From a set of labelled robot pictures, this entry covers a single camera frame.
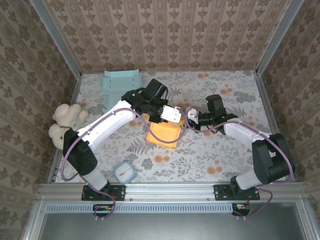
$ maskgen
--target gray floor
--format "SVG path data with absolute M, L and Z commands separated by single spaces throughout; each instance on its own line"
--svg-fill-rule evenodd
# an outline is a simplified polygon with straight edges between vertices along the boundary
M 230 213 L 47 214 L 40 240 L 304 240 L 295 204 L 272 203 L 246 220 Z

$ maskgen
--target floral wallpaper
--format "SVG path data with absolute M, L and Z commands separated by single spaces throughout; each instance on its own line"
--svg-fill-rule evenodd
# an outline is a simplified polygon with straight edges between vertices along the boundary
M 56 149 L 48 135 L 75 78 L 28 0 L 0 1 L 0 239 L 23 234 Z
M 262 78 L 320 223 L 320 1 L 303 2 Z
M 44 0 L 83 72 L 254 69 L 289 0 Z
M 77 102 L 89 111 L 85 125 L 103 115 L 102 74 L 83 74 Z M 269 133 L 270 128 L 255 81 L 255 72 L 246 71 L 147 71 L 142 84 L 157 79 L 169 88 L 170 105 L 186 108 L 199 106 L 207 112 L 206 97 L 220 94 L 229 113 L 234 113 L 256 129 Z M 123 161 L 134 166 L 134 182 L 215 182 L 253 168 L 252 152 L 244 144 L 222 133 L 194 133 L 187 130 L 175 149 L 146 141 L 147 129 L 136 118 L 105 139 L 94 154 L 98 167 L 110 182 L 117 182 L 114 169 Z M 56 183 L 63 183 L 61 168 Z M 66 164 L 65 176 L 75 169 Z M 82 182 L 76 177 L 74 182 Z

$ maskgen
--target light blue box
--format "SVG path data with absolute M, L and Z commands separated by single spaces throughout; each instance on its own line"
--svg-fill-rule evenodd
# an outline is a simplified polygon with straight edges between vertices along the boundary
M 103 104 L 106 107 L 106 109 L 112 109 L 120 100 L 121 97 L 126 93 L 127 91 L 124 91 L 123 94 L 110 94 L 110 95 L 104 95 L 103 97 Z
M 104 94 L 109 94 L 113 91 L 130 91 L 141 88 L 142 75 L 138 74 L 131 77 L 107 77 L 101 79 L 101 88 Z
M 109 78 L 127 78 L 139 74 L 139 69 L 128 71 L 104 71 L 104 76 Z

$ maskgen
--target orange block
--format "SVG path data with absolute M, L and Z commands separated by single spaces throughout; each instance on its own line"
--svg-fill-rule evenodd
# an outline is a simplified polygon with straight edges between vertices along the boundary
M 161 122 L 161 123 L 151 123 L 150 126 L 151 131 L 161 140 L 163 141 L 173 141 L 176 140 L 180 135 L 180 125 L 174 122 Z M 150 143 L 164 146 L 166 148 L 175 149 L 177 146 L 177 142 L 174 143 L 163 143 L 158 141 L 148 132 L 146 136 L 146 140 Z

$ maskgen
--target perforated metal strip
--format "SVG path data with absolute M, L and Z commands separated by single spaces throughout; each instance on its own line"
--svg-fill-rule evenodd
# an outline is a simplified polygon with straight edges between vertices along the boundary
M 47 205 L 46 213 L 92 213 L 92 203 L 51 203 Z M 231 203 L 118 203 L 115 213 L 232 213 Z

